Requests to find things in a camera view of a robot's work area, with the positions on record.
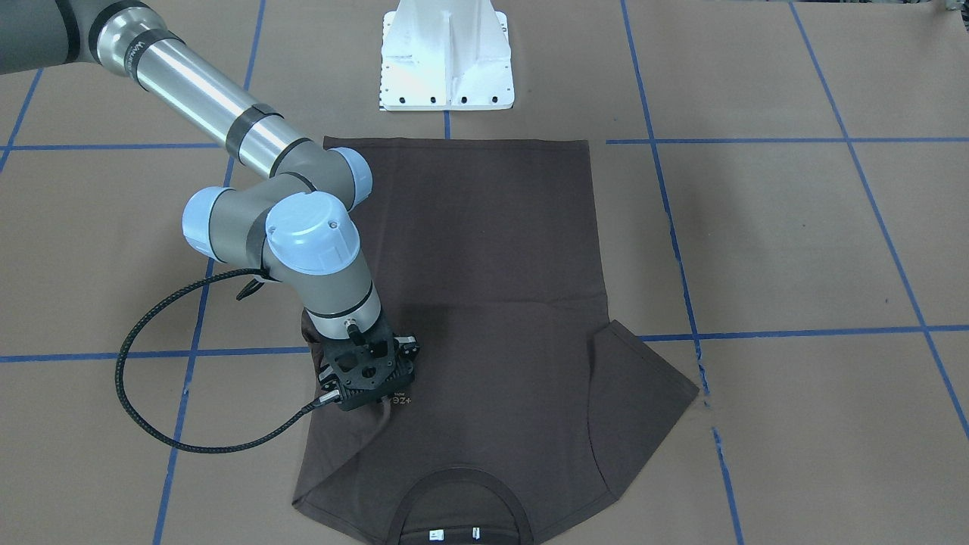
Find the mounting plate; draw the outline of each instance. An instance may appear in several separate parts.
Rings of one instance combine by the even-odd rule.
[[[381,110],[505,110],[515,102],[508,18],[489,0],[401,0],[384,16]]]

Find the black rubber band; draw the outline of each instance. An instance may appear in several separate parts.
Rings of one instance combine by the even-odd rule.
[[[233,121],[232,126],[229,127],[229,134],[226,135],[226,151],[232,157],[238,159],[239,163],[245,164],[242,158],[239,157],[239,149],[242,147],[242,139],[245,135],[249,134],[253,126],[259,123],[263,119],[269,117],[270,115],[282,115],[274,110],[272,106],[268,104],[254,104],[249,107],[248,110],[243,112],[239,117]]]
[[[149,48],[162,40],[178,40],[179,42],[182,42],[181,38],[175,36],[168,30],[152,28],[151,30],[145,30],[144,32],[140,33],[134,40],[131,41],[131,44],[128,45],[128,50],[124,53],[124,71],[138,85],[141,85],[141,82],[138,81],[138,63],[141,62],[141,56],[144,55]]]
[[[357,303],[356,305],[353,305],[352,308],[348,308],[343,312],[337,312],[336,314],[320,314],[319,312],[313,312],[309,308],[307,308],[306,311],[316,316],[317,318],[324,318],[324,319],[342,318],[347,314],[353,314],[354,312],[356,312],[357,309],[359,309],[361,306],[366,304],[367,301],[370,300],[371,295],[373,295],[373,282],[370,282],[370,289],[367,290],[366,295],[363,296],[363,299],[361,299],[360,302]]]
[[[317,189],[316,186],[313,185],[313,182],[311,182],[306,176],[303,176],[303,175],[297,174],[297,173],[291,173],[291,172],[285,172],[285,173],[279,173],[279,174],[281,174],[281,175],[290,175],[292,177],[298,178],[299,181],[301,181],[304,184],[306,184],[306,187],[308,187],[311,192],[312,191],[319,191],[319,189]]]
[[[279,169],[279,165],[282,164],[283,159],[286,157],[286,155],[290,151],[293,151],[293,149],[296,148],[296,146],[304,142],[313,142],[313,141],[304,137],[290,142],[290,144],[287,145],[285,149],[283,149],[283,152],[279,154],[279,157],[276,157],[276,160],[272,162],[272,168],[269,169],[269,177],[276,176],[276,170]]]
[[[87,30],[87,48],[91,51],[91,56],[94,57],[94,62],[101,64],[101,59],[98,58],[98,37],[101,36],[101,30],[108,23],[109,19],[116,16],[118,12],[122,10],[127,10],[128,8],[148,8],[142,2],[133,2],[131,0],[122,0],[121,2],[115,2],[110,6],[107,6],[94,17],[94,22],[91,23],[91,28]]]
[[[61,18],[64,20],[64,30],[67,30],[67,56],[64,57],[64,64],[78,60],[80,55],[80,29],[78,28],[78,17],[74,14],[74,8],[68,0],[55,0],[57,9],[60,10]]]

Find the blue tape line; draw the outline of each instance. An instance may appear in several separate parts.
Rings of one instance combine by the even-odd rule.
[[[260,0],[259,2],[259,14],[256,18],[256,29],[253,32],[252,38],[252,49],[249,53],[249,65],[246,68],[245,84],[243,88],[248,90],[249,84],[252,82],[253,68],[256,64],[256,55],[259,50],[259,40],[263,31],[263,17],[266,14],[266,0]],[[233,158],[229,159],[226,165],[226,175],[223,179],[223,187],[228,187],[233,175],[233,166],[235,161]],[[209,278],[212,276],[213,268],[215,267],[215,260],[209,259],[208,265],[205,268],[205,277]],[[205,304],[208,301],[208,285],[205,285],[202,290],[202,297],[199,301],[199,318],[196,321],[195,332],[192,335],[192,348],[191,355],[188,359],[188,365],[185,368],[185,381],[182,386],[182,397],[181,402],[178,405],[178,419],[175,421],[175,433],[172,436],[176,441],[181,440],[182,428],[185,425],[185,412],[188,409],[188,399],[190,393],[190,385],[192,383],[192,377],[195,374],[195,362],[198,358],[199,353],[199,341],[202,338],[202,324],[205,318]],[[175,475],[175,464],[177,462],[178,451],[174,448],[169,453],[169,468],[165,476],[165,486],[162,489],[162,499],[158,505],[158,519],[155,522],[155,536],[152,541],[152,545],[161,545],[162,533],[165,530],[165,518],[168,515],[169,509],[169,499],[172,496],[172,481]]]
[[[638,336],[642,342],[669,342],[672,340],[693,340],[693,335],[684,334],[671,334],[671,335],[640,335]]]
[[[969,142],[969,137],[911,137],[911,138],[849,138],[849,142],[862,142],[862,143],[903,143],[903,144],[914,144],[919,142]]]
[[[184,358],[188,355],[188,350],[156,350],[131,352],[128,354],[128,359]],[[24,364],[38,362],[94,362],[98,360],[113,360],[117,357],[117,352],[92,352],[86,354],[24,354],[16,356],[0,356],[0,364]]]
[[[656,167],[656,179],[660,185],[660,195],[663,197],[663,210],[666,212],[667,220],[670,222],[670,241],[672,243],[672,253],[679,265],[679,279],[683,286],[683,302],[686,304],[686,315],[690,320],[690,333],[693,336],[693,347],[697,353],[697,365],[700,367],[700,380],[703,384],[703,392],[710,394],[710,387],[706,381],[706,369],[703,367],[703,351],[700,347],[700,338],[697,335],[697,319],[693,313],[693,302],[690,299],[690,287],[686,281],[686,271],[683,268],[683,257],[679,251],[679,241],[676,238],[676,227],[672,219],[672,209],[670,208],[670,197],[667,194],[666,180],[663,177],[663,166],[660,164],[659,148],[656,145],[656,135],[653,132],[652,116],[649,114],[649,103],[646,101],[646,90],[642,84],[642,73],[640,71],[639,56],[636,53],[636,43],[633,40],[633,28],[629,22],[629,11],[626,9],[626,0],[619,0],[622,6],[622,19],[626,25],[626,40],[629,43],[629,54],[633,60],[633,70],[636,73],[636,84],[640,89],[640,102],[642,103],[642,115],[646,122],[646,133],[649,135],[649,147],[653,153],[653,165]]]
[[[34,98],[34,92],[37,90],[37,84],[41,82],[41,76],[43,74],[43,68],[38,70],[37,74],[34,74],[34,79],[30,82],[30,88],[27,89],[27,96],[23,97],[23,104],[20,105],[20,112],[16,115],[14,129],[10,132],[10,137],[7,139],[7,146],[4,148],[3,155],[0,155],[0,173],[3,172],[4,166],[7,165],[7,158],[10,157],[10,152],[14,147],[16,135],[20,132],[20,125],[23,124],[23,118],[27,115],[27,109],[30,108],[30,101]]]
[[[224,178],[222,178],[222,187],[230,187],[232,185],[234,169],[235,169],[235,158],[230,155],[229,162],[226,163],[226,175]]]
[[[898,138],[657,138],[606,140],[606,144],[845,144],[845,143],[944,143],[969,142],[969,137],[898,137]]]
[[[939,350],[935,347],[935,340],[932,339],[932,335],[928,332],[928,329],[925,330],[925,342],[928,343],[928,348],[932,352],[932,360],[935,361],[935,367],[939,369],[939,375],[942,376],[942,383],[946,386],[946,392],[949,393],[949,399],[955,408],[955,416],[958,417],[959,424],[962,425],[962,432],[969,439],[969,421],[966,421],[966,413],[962,410],[962,404],[955,394],[955,388],[953,388],[953,382],[949,379],[946,365],[942,362],[942,357],[939,356]]]
[[[158,143],[158,144],[31,144],[14,145],[15,151],[74,151],[103,149],[208,149],[221,147],[215,143]]]
[[[724,457],[724,445],[723,440],[720,438],[720,432],[717,431],[716,427],[713,427],[713,442],[717,446],[717,458],[720,459],[720,472],[724,477],[724,489],[727,491],[727,503],[730,505],[730,516],[734,521],[734,535],[736,537],[736,545],[743,545],[743,529],[740,528],[740,516],[736,511],[736,499],[734,498],[734,483],[730,478],[730,469],[727,467],[727,460]]]
[[[920,326],[900,326],[889,328],[846,328],[829,330],[791,330],[791,331],[757,331],[736,333],[701,333],[703,340],[729,338],[783,338],[783,337],[839,337],[851,335],[897,335],[921,333]]]
[[[269,348],[209,348],[201,349],[198,356],[265,356],[270,354],[308,354],[308,346],[275,346]]]
[[[843,329],[822,329],[822,330],[776,330],[776,331],[750,331],[750,332],[724,332],[724,333],[700,333],[701,340],[713,339],[733,339],[733,338],[772,338],[772,337],[838,337],[851,335],[898,335],[923,333],[929,330],[933,333],[958,333],[969,332],[969,324],[947,324],[938,326],[898,326],[885,328],[843,328]],[[664,334],[664,335],[640,335],[637,336],[642,342],[669,342],[676,340],[693,340],[693,335]],[[196,356],[200,358],[218,356],[266,356],[272,354],[307,354],[309,348],[306,346],[251,346],[243,348],[200,348]],[[156,350],[131,352],[128,354],[129,360],[146,358],[187,358],[191,355],[190,350]],[[42,362],[77,362],[77,361],[98,361],[113,360],[117,357],[114,352],[88,352],[75,354],[17,354],[11,356],[0,356],[0,363],[19,364],[19,363],[42,363]]]
[[[912,290],[912,285],[909,282],[908,276],[905,274],[905,269],[902,267],[901,259],[898,257],[898,252],[895,250],[895,244],[891,241],[889,228],[886,226],[885,219],[882,217],[882,213],[878,209],[878,203],[875,201],[875,195],[872,193],[871,186],[868,183],[868,177],[865,175],[864,169],[861,167],[858,154],[855,152],[855,146],[848,136],[848,129],[845,127],[844,120],[841,117],[841,112],[838,111],[838,107],[834,103],[834,97],[831,95],[831,89],[828,86],[828,81],[825,79],[825,75],[821,71],[821,64],[818,63],[818,57],[814,54],[814,48],[811,47],[811,41],[807,38],[807,32],[804,30],[804,25],[800,21],[800,16],[797,15],[797,8],[795,8],[793,2],[789,4],[789,6],[791,8],[791,14],[794,16],[794,21],[797,24],[797,29],[800,30],[801,38],[804,39],[804,44],[807,46],[807,52],[811,57],[811,62],[814,63],[814,69],[817,71],[818,78],[821,80],[821,85],[824,87],[825,94],[828,96],[828,101],[831,103],[831,109],[834,111],[834,118],[837,119],[838,126],[841,127],[841,133],[844,135],[845,140],[847,141],[848,150],[851,152],[852,161],[855,162],[855,168],[858,170],[861,185],[864,187],[864,193],[868,197],[868,203],[871,205],[871,209],[875,213],[875,219],[878,221],[878,226],[882,230],[882,235],[885,237],[885,244],[888,246],[891,258],[895,262],[895,268],[898,269],[898,275],[902,279],[902,285],[905,286],[905,292],[908,294],[909,301],[912,303],[912,309],[915,310],[916,318],[919,320],[919,325],[922,326],[922,331],[925,334],[925,342],[928,344],[928,349],[932,353],[932,359],[935,361],[935,367],[939,370],[939,374],[942,377],[942,382],[945,384],[946,391],[949,393],[949,399],[952,402],[955,414],[958,416],[959,422],[962,425],[962,431],[966,438],[969,439],[969,423],[966,422],[965,412],[962,410],[962,403],[959,402],[959,398],[955,394],[955,389],[953,389],[952,382],[949,379],[949,374],[946,372],[946,366],[942,362],[942,358],[939,356],[939,352],[935,347],[935,342],[932,340],[931,332],[928,329],[928,326],[925,324],[925,317],[922,315],[922,309],[919,307],[919,302],[916,300],[915,292]]]
[[[959,332],[959,331],[969,331],[969,324],[952,324],[948,326],[928,326],[931,332]]]
[[[252,72],[256,67],[256,53],[259,50],[259,40],[263,35],[263,17],[266,16],[266,0],[259,0],[259,13],[256,15],[256,30],[252,35],[252,47],[249,49],[249,64],[245,69],[245,82],[242,88],[249,90],[252,83]]]
[[[212,276],[212,269],[215,260],[209,258],[208,265],[205,267],[205,277]],[[178,417],[175,419],[175,430],[172,438],[176,441],[181,440],[182,429],[185,426],[185,413],[188,410],[188,397],[191,390],[192,378],[195,376],[195,362],[199,350],[199,340],[202,338],[202,323],[205,318],[205,304],[208,301],[208,285],[203,286],[202,296],[199,300],[199,314],[195,322],[195,331],[192,333],[192,348],[189,352],[188,365],[185,366],[185,378],[182,381],[181,400],[178,402]],[[172,497],[172,483],[175,477],[175,465],[178,462],[178,449],[172,447],[169,451],[169,465],[165,473],[165,484],[162,487],[162,498],[158,503],[158,518],[155,520],[155,535],[152,540],[153,545],[160,545],[162,533],[165,531],[165,518],[169,511],[169,499]]]

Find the t-shirt sleeve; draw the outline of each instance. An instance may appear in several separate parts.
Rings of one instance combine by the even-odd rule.
[[[599,471],[619,498],[699,389],[619,322],[593,337],[592,352],[589,438]]]

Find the black cable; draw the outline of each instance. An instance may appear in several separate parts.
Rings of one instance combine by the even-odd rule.
[[[138,336],[138,333],[141,332],[144,326],[146,326],[148,322],[151,321],[152,318],[158,315],[159,312],[164,310],[166,306],[171,305],[172,303],[178,301],[185,295],[192,293],[193,291],[205,285],[208,285],[214,282],[219,282],[221,280],[225,280],[227,278],[232,278],[235,276],[242,276],[244,274],[256,274],[262,277],[267,276],[267,272],[262,269],[237,269],[235,271],[222,272],[220,274],[216,274],[209,278],[204,278],[202,280],[189,284],[184,288],[176,291],[175,293],[169,295],[168,297],[164,298],[160,303],[155,305],[151,310],[148,310],[148,312],[141,317],[141,320],[139,320],[138,323],[135,324],[135,327],[132,328],[128,336],[124,338],[124,342],[121,343],[121,348],[118,350],[118,359],[114,367],[114,389],[117,392],[118,400],[121,401],[121,406],[124,407],[124,410],[125,412],[128,413],[128,416],[130,416],[132,420],[138,423],[138,425],[141,426],[141,428],[146,432],[148,432],[152,437],[155,437],[159,441],[162,441],[163,443],[171,447],[174,447],[178,450],[183,450],[186,452],[196,452],[199,454],[228,454],[230,452],[238,452],[240,450],[250,449],[252,447],[259,446],[265,443],[266,441],[269,441],[270,439],[276,437],[277,435],[284,432],[287,428],[295,424],[297,420],[299,420],[306,414],[309,414],[312,410],[317,409],[328,403],[328,401],[321,401],[321,399],[313,400],[312,402],[307,403],[303,408],[297,411],[297,413],[294,414],[292,418],[284,422],[282,426],[280,426],[279,428],[276,428],[272,432],[267,433],[266,435],[263,435],[262,437],[254,441],[249,441],[247,443],[241,443],[241,444],[225,446],[225,447],[201,447],[201,446],[190,445],[187,443],[176,441],[171,437],[168,437],[164,433],[159,432],[153,426],[148,424],[147,421],[145,421],[144,418],[142,418],[141,415],[137,412],[137,410],[135,410],[135,408],[131,405],[131,402],[128,401],[128,395],[125,393],[125,390],[124,390],[124,367],[125,367],[125,363],[128,360],[128,351],[131,350],[131,345],[134,344],[135,337]]]

